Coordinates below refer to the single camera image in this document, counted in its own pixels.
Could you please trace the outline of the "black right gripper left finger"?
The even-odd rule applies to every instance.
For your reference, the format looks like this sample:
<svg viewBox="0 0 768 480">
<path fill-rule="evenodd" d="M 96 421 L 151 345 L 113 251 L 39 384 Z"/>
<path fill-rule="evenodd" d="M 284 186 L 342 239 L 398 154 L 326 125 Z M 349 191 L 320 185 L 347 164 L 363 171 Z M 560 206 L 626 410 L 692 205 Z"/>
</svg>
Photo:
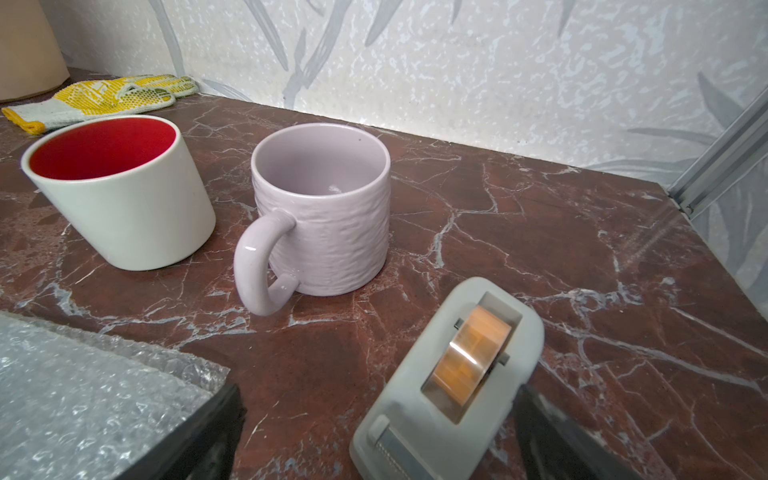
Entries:
<svg viewBox="0 0 768 480">
<path fill-rule="evenodd" d="M 224 385 L 118 479 L 228 479 L 245 414 L 239 387 Z"/>
</svg>

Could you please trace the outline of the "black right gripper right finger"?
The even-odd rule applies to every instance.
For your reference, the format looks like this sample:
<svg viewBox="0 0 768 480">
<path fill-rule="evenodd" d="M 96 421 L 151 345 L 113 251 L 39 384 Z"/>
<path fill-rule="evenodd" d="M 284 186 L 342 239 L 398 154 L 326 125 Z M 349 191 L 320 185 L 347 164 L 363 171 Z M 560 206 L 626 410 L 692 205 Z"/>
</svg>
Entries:
<svg viewBox="0 0 768 480">
<path fill-rule="evenodd" d="M 528 384 L 513 402 L 516 437 L 529 479 L 637 479 L 572 418 Z"/>
</svg>

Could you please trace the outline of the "clear bubble wrap sheet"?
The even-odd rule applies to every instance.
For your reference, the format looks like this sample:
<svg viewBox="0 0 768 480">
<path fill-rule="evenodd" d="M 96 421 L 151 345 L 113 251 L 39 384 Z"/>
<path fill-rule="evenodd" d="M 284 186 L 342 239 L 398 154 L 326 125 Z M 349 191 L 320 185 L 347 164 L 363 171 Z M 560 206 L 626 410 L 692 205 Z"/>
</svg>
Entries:
<svg viewBox="0 0 768 480">
<path fill-rule="evenodd" d="M 115 479 L 220 390 L 227 367 L 1 315 L 1 476 Z"/>
</svg>

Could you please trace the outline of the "lilac textured ceramic mug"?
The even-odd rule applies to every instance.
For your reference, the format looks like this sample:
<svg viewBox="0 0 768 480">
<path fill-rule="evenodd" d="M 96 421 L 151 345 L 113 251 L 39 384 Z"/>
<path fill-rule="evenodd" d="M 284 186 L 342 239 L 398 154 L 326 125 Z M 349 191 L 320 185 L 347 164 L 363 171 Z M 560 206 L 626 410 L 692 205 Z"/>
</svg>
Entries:
<svg viewBox="0 0 768 480">
<path fill-rule="evenodd" d="M 268 316 L 294 293 L 369 283 L 387 258 L 391 166 L 381 140 L 347 125 L 299 124 L 260 141 L 250 161 L 258 217 L 233 263 L 246 309 Z"/>
</svg>

